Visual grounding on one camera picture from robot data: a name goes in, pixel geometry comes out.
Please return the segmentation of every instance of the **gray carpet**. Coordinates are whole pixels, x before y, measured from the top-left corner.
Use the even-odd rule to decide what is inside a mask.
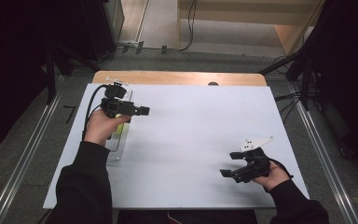
[[[171,51],[161,55],[158,50],[143,50],[141,54],[136,54],[135,50],[130,49],[126,53],[118,52],[98,64],[103,70],[256,73],[272,64],[273,60],[264,57],[242,57],[184,51]],[[46,211],[42,209],[42,205],[48,191],[49,181],[53,177],[75,117],[73,116],[67,123],[71,110],[65,107],[79,105],[83,91],[86,85],[92,81],[93,74],[87,67],[80,66],[76,68],[71,77],[64,78],[62,97],[22,180],[21,186],[7,210],[4,223],[37,223],[45,214]],[[289,93],[288,82],[279,73],[274,72],[267,75],[267,82],[275,96]],[[46,100],[47,92],[44,91],[33,101],[5,141],[0,145],[0,193],[10,178],[36,123],[45,109]],[[278,103],[278,107],[283,108],[290,101],[290,99],[281,101]],[[337,141],[323,115],[312,104],[310,104],[310,109],[342,182],[350,197],[353,198],[353,205],[358,214],[358,160],[348,161],[339,155]],[[307,130],[296,109],[292,110],[288,115],[285,128],[295,151],[300,171],[309,186],[310,197],[319,200],[323,204],[329,212],[332,224],[345,223],[337,206],[335,196],[315,154]],[[270,218],[275,214],[274,209],[260,209],[255,212],[258,222],[261,224],[269,223]]]

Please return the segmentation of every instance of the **white tabletop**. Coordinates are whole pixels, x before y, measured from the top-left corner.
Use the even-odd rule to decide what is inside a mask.
[[[44,208],[56,204],[61,168],[73,162],[93,91],[89,84],[50,185]],[[113,207],[117,209],[204,209],[273,207],[256,183],[237,184],[220,169],[233,161],[246,139],[275,139],[265,153],[283,163],[309,197],[269,87],[130,85],[132,101],[150,107],[149,116],[132,117],[120,161],[109,163]],[[103,91],[95,97],[101,102]]]

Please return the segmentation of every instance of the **person's right arm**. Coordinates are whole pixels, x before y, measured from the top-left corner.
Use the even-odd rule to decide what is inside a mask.
[[[287,173],[275,163],[271,163],[269,176],[258,177],[254,182],[265,187],[277,208],[277,216],[271,224],[329,223],[328,213],[315,200],[308,200],[298,189]]]

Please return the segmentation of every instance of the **black sleeve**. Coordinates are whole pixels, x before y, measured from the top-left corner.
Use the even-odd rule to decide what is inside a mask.
[[[74,163],[62,168],[57,204],[46,223],[112,223],[106,159],[109,150],[81,142]]]
[[[271,224],[324,224],[329,223],[324,207],[315,200],[308,200],[290,179],[273,188],[269,194],[277,207],[277,216]]]

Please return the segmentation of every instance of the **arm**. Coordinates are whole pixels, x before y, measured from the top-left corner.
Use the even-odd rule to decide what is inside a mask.
[[[329,223],[327,211],[314,200],[308,200],[287,173],[271,163],[268,177],[258,177],[254,182],[263,185],[277,207],[277,216],[271,223]]]
[[[112,223],[112,196],[104,147],[107,137],[130,117],[109,119],[92,113],[72,165],[62,168],[56,187],[57,205],[46,223]]]

